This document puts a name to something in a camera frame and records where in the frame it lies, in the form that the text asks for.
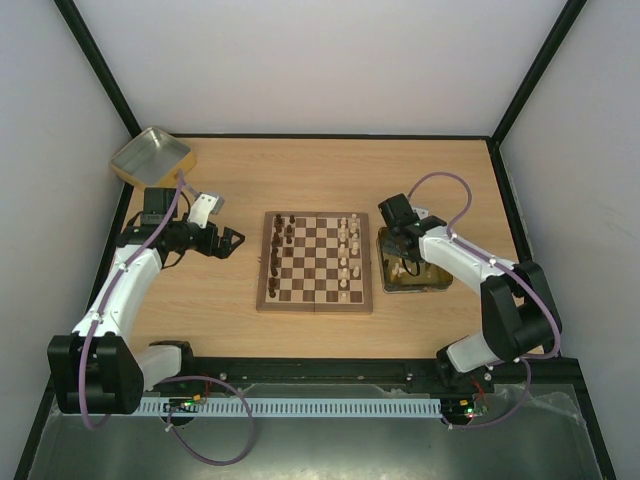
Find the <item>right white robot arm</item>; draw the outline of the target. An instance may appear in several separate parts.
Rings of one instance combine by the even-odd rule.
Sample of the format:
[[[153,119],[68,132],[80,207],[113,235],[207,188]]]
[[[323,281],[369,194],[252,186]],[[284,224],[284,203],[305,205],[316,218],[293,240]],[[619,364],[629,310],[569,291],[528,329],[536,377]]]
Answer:
[[[400,257],[445,270],[481,302],[481,330],[438,352],[438,384],[455,392],[480,367],[556,357],[562,327],[541,267],[502,259],[455,232],[454,226],[472,204],[471,193],[449,222],[412,206],[410,199],[409,194],[400,193],[378,204]]]

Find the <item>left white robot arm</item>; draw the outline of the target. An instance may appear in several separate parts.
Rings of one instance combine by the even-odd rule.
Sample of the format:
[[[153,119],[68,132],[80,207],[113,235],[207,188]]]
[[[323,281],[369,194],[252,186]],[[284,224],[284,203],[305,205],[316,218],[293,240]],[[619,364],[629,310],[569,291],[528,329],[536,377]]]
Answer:
[[[194,354],[186,341],[151,343],[135,354],[130,347],[138,312],[167,257],[194,251],[228,258],[243,234],[208,222],[166,225],[128,222],[118,236],[114,263],[85,316],[47,348],[57,404],[65,414],[131,414],[144,392],[167,378],[191,373]]]

